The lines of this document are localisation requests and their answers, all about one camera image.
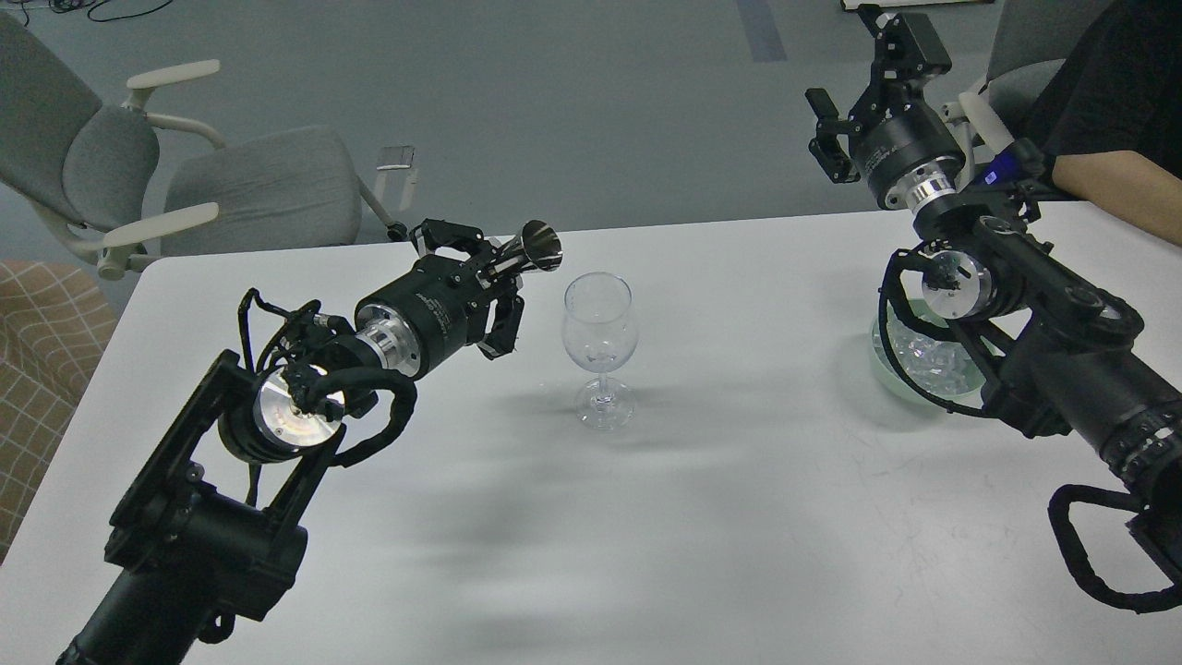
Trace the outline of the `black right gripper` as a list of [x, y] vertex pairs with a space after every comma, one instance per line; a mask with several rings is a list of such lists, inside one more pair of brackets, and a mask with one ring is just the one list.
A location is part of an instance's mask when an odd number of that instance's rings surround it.
[[803, 93], [816, 116], [808, 152], [833, 184], [864, 178], [882, 210], [916, 213], [957, 193], [965, 165], [962, 148], [924, 104], [923, 89], [952, 69], [952, 58], [926, 14], [860, 4], [857, 17], [873, 37], [868, 89], [849, 117], [827, 90]]

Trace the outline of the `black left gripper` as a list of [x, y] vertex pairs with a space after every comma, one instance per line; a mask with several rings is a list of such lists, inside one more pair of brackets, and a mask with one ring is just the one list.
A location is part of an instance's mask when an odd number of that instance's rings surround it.
[[[491, 243], [480, 228], [426, 219], [410, 235], [418, 260], [411, 270], [363, 298], [355, 311], [361, 341], [382, 369], [414, 382], [465, 346], [485, 358], [513, 353], [525, 311], [521, 278], [489, 281]], [[439, 249], [462, 257], [440, 256]]]

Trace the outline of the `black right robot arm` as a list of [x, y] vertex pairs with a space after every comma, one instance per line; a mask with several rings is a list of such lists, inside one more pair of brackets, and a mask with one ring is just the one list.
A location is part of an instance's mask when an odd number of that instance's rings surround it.
[[[1122, 481], [1121, 491], [1065, 485], [1048, 519], [1069, 573], [1115, 609], [1178, 607], [1178, 389], [1132, 352], [1144, 322], [1030, 235], [1039, 216], [1043, 156], [1013, 139], [991, 110], [970, 111], [966, 138], [923, 96], [952, 67], [928, 17], [857, 9], [873, 38], [870, 82], [849, 111], [810, 89], [808, 148], [836, 184], [864, 178], [877, 206], [913, 214], [918, 245], [895, 252], [879, 289], [886, 363], [907, 387], [952, 413], [996, 419], [1026, 437], [1077, 432]], [[981, 408], [930, 395], [891, 348], [890, 319], [962, 345], [983, 374]], [[1170, 578], [1157, 592], [1123, 593], [1095, 573], [1069, 509], [1089, 502], [1132, 513], [1128, 532]]]

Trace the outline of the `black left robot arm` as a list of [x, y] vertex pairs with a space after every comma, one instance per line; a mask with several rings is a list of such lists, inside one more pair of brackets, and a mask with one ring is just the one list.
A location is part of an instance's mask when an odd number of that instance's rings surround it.
[[434, 219], [403, 239], [414, 265], [349, 317], [243, 294], [240, 348], [212, 361], [115, 506], [104, 556], [119, 576], [60, 664], [180, 664], [261, 622], [296, 583], [326, 472], [392, 445], [418, 380], [459, 350], [513, 352], [522, 274], [564, 257], [537, 220], [506, 241]]

